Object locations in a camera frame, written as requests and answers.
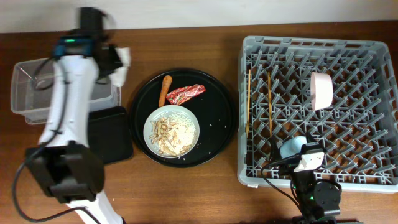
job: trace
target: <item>food in bowl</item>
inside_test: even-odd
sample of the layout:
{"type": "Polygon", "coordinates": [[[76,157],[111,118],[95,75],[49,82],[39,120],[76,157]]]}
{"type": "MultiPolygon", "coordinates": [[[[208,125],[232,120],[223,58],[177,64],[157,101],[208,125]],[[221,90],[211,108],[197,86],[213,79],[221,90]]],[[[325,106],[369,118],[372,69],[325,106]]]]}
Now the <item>food in bowl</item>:
{"type": "Polygon", "coordinates": [[[179,156],[193,147],[197,133],[194,123],[185,113],[159,115],[151,125],[150,143],[158,145],[159,154],[179,156]]]}

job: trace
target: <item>black tray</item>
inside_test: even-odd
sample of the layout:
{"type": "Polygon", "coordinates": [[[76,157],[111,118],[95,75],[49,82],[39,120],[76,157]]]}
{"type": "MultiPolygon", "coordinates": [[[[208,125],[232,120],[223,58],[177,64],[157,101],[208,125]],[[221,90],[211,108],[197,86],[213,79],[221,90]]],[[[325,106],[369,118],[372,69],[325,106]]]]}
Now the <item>black tray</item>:
{"type": "Polygon", "coordinates": [[[126,109],[116,106],[91,112],[88,118],[88,145],[104,164],[133,156],[126,109]]]}
{"type": "Polygon", "coordinates": [[[130,109],[131,134],[137,146],[154,161],[172,167],[196,166],[214,158],[230,142],[237,123],[237,112],[229,91],[217,79],[198,70],[172,70],[156,76],[139,90],[130,109]],[[206,92],[181,105],[197,117],[200,135],[197,145],[188,154],[176,159],[165,159],[152,153],[143,137],[146,119],[159,107],[165,75],[173,78],[169,91],[194,84],[206,88],[206,92]]]}

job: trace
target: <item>clear plastic container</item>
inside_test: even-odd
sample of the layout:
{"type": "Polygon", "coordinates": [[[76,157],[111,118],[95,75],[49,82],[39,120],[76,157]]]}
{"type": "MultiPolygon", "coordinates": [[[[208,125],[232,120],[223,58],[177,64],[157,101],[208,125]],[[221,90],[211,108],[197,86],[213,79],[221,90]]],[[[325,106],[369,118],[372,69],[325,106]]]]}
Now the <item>clear plastic container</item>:
{"type": "MultiPolygon", "coordinates": [[[[33,89],[32,74],[45,59],[19,62],[14,66],[11,81],[11,111],[25,116],[28,124],[42,124],[47,120],[51,104],[52,88],[43,91],[33,89]]],[[[40,86],[53,80],[53,62],[47,63],[37,76],[40,86]]],[[[96,84],[91,94],[90,112],[120,106],[120,88],[109,84],[96,84]]]]}

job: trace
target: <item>wooden table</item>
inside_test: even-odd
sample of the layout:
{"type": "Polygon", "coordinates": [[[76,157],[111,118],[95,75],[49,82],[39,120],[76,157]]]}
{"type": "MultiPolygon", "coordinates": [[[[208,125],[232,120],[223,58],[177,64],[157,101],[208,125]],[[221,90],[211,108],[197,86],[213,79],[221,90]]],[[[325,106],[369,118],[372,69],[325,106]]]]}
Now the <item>wooden table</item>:
{"type": "MultiPolygon", "coordinates": [[[[122,88],[129,108],[138,89],[171,68],[195,68],[224,83],[237,101],[238,52],[247,35],[379,40],[391,51],[398,71],[398,21],[286,24],[184,29],[119,30],[114,42],[130,47],[132,66],[122,88]]],[[[11,181],[27,147],[37,144],[43,126],[30,126],[10,111],[15,63],[47,57],[61,32],[0,35],[0,223],[26,223],[11,201],[11,181]]],[[[273,223],[299,215],[295,205],[269,187],[251,189],[238,182],[237,139],[206,164],[189,169],[166,167],[135,147],[128,161],[106,167],[105,191],[127,223],[273,223]]],[[[36,218],[66,209],[46,198],[26,170],[19,182],[23,209],[36,218]]],[[[398,194],[343,192],[339,219],[397,223],[398,194]]],[[[82,223],[73,213],[49,223],[82,223]]]]}

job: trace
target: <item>white bowl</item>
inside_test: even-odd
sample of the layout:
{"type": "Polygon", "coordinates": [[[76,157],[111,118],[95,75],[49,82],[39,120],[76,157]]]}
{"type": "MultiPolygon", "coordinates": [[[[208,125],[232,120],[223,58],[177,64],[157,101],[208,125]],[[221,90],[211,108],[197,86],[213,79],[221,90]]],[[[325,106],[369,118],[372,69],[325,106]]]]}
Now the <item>white bowl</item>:
{"type": "Polygon", "coordinates": [[[147,144],[148,148],[156,155],[163,157],[163,158],[178,158],[180,156],[184,156],[187,153],[189,153],[197,144],[199,138],[199,123],[197,118],[195,117],[195,115],[193,115],[193,113],[186,109],[183,106],[177,106],[177,105],[167,105],[167,106],[162,106],[161,108],[156,109],[154,112],[152,112],[149,117],[147,118],[147,120],[145,121],[145,125],[144,125],[144,140],[145,143],[147,144]],[[150,123],[151,121],[155,121],[158,120],[160,117],[167,117],[168,115],[170,115],[171,113],[183,113],[187,116],[188,119],[190,119],[193,122],[193,125],[195,126],[196,129],[196,135],[195,138],[193,140],[192,143],[192,147],[187,150],[186,152],[184,152],[181,155],[178,156],[168,156],[168,155],[164,155],[164,154],[160,154],[159,153],[159,146],[157,144],[152,144],[151,140],[149,139],[149,136],[152,134],[152,124],[150,123]]]}

